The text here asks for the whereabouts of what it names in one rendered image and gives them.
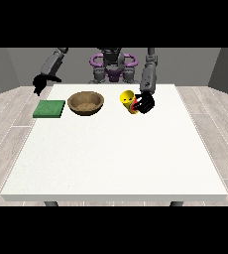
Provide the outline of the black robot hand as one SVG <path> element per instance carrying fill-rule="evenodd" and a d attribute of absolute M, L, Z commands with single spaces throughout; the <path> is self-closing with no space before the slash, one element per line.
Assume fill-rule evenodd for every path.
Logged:
<path fill-rule="evenodd" d="M 149 91 L 144 91 L 140 94 L 136 94 L 135 97 L 137 102 L 133 104 L 133 110 L 146 114 L 155 107 L 155 100 Z"/>
<path fill-rule="evenodd" d="M 33 80 L 34 92 L 40 95 L 49 81 L 61 82 L 61 79 L 52 75 L 39 74 Z"/>

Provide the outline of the green square pad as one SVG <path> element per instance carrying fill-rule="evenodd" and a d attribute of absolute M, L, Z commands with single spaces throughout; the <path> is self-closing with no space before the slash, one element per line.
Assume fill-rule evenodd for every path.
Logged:
<path fill-rule="evenodd" d="M 33 113 L 33 117 L 60 118 L 64 104 L 64 100 L 41 100 Z"/>

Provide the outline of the brown wooden bowl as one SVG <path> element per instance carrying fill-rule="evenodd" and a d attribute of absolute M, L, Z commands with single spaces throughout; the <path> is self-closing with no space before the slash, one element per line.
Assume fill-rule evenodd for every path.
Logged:
<path fill-rule="evenodd" d="M 104 103 L 104 97 L 95 91 L 79 91 L 68 100 L 69 109 L 79 116 L 91 116 L 97 113 Z"/>

